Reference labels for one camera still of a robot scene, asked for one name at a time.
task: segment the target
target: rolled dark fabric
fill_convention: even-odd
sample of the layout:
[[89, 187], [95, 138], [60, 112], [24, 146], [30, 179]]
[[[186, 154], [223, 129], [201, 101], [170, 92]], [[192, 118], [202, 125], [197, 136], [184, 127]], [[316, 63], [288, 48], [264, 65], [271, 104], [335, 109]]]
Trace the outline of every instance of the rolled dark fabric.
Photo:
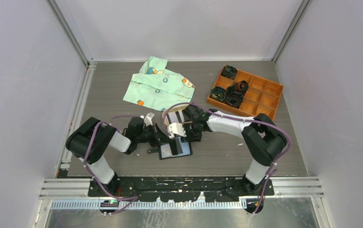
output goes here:
[[226, 90], [220, 86], [215, 86], [211, 90], [211, 98], [220, 102], [224, 102]]
[[226, 100], [225, 104], [230, 105], [231, 107], [240, 108], [240, 105], [243, 103], [244, 95], [238, 92], [230, 93]]
[[233, 85], [226, 88], [226, 94], [225, 98], [227, 98], [232, 92], [234, 92], [234, 88], [236, 87], [237, 83], [234, 83]]
[[236, 87], [234, 88], [235, 92], [239, 92], [241, 94], [245, 94], [248, 90], [248, 83], [246, 81], [240, 81], [236, 84]]
[[223, 77], [226, 77], [226, 78], [230, 78], [232, 80], [234, 80], [234, 78], [236, 77], [237, 75], [237, 69], [232, 67], [232, 66], [229, 66], [229, 65], [225, 65], [223, 67], [223, 70], [222, 70], [222, 73], [221, 75]]

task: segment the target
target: rolled black cloth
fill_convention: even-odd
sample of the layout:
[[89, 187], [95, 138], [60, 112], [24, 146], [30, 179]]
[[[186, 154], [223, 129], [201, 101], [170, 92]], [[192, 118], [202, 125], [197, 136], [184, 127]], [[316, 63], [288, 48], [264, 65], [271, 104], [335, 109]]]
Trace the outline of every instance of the rolled black cloth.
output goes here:
[[230, 78], [232, 80], [234, 80], [236, 74], [237, 74], [237, 69], [229, 65], [225, 65], [221, 73], [223, 77]]
[[227, 96], [226, 101], [224, 103], [230, 105], [231, 107], [240, 108], [240, 105], [243, 103], [243, 100], [244, 100], [243, 94], [238, 92], [232, 92]]
[[222, 87], [215, 86], [211, 90], [211, 98], [220, 102], [224, 102], [226, 90]]
[[239, 92], [241, 94], [245, 94], [245, 92], [247, 92], [248, 90], [248, 83], [246, 81], [240, 81], [238, 82], [236, 85], [236, 87], [234, 88], [235, 92]]

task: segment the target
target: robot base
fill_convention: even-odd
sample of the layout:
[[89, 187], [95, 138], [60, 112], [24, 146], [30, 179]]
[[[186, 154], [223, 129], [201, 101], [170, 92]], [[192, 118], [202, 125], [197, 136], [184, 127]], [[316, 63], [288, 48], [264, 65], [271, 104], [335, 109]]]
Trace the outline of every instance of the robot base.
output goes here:
[[[259, 184], [252, 184], [245, 175], [238, 184], [227, 189], [227, 192], [233, 196], [250, 196], [250, 195], [261, 195], [262, 188], [264, 187], [265, 181], [262, 180]], [[265, 186], [265, 195], [274, 195], [272, 181], [269, 180], [267, 186]]]
[[[162, 202], [196, 201], [204, 193], [206, 202], [236, 202], [239, 196], [258, 196], [262, 186], [256, 191], [244, 188], [244, 179], [239, 177], [115, 177], [120, 179], [121, 197], [138, 196], [141, 202], [156, 202], [158, 197]], [[97, 183], [91, 181], [90, 197], [106, 197]], [[265, 195], [274, 195], [272, 182], [265, 188]]]
[[[119, 194], [119, 187], [120, 187], [120, 181], [118, 180], [117, 174], [114, 175], [114, 177], [108, 184], [104, 184], [103, 186], [110, 194], [117, 196]], [[97, 197], [97, 196], [107, 196], [107, 195], [100, 188], [98, 183], [94, 179], [92, 179], [91, 184], [89, 185], [88, 196]]]

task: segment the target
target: orange wooden tray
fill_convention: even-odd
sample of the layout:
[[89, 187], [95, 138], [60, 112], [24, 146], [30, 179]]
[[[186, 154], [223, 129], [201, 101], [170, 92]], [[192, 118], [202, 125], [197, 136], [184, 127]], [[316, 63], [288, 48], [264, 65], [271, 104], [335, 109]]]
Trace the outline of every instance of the orange wooden tray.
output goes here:
[[243, 103], [240, 105], [240, 108], [231, 107], [225, 103], [212, 99], [211, 94], [209, 93], [209, 96], [206, 99], [208, 104], [222, 108], [239, 116], [257, 116], [260, 113], [264, 113], [269, 116], [270, 119], [275, 119], [276, 110], [278, 109], [280, 97], [282, 95], [283, 85], [242, 70], [238, 70], [234, 80], [223, 77], [221, 73], [222, 71], [220, 72], [214, 87], [220, 86], [226, 89], [233, 85], [233, 83], [240, 82], [242, 80], [249, 84]]

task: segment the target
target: black mounting plate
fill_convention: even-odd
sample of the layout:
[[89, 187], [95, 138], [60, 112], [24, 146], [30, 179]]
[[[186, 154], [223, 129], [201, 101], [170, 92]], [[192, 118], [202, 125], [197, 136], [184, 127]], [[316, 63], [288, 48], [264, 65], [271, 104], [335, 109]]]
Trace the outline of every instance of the black mounting plate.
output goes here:
[[[241, 177], [119, 177], [121, 197], [138, 196], [141, 202], [196, 201], [204, 192], [206, 202], [239, 201], [239, 196], [258, 196], [256, 192], [242, 190]], [[89, 197], [106, 197], [93, 180], [89, 188]], [[272, 181], [265, 187], [265, 195], [274, 195]]]

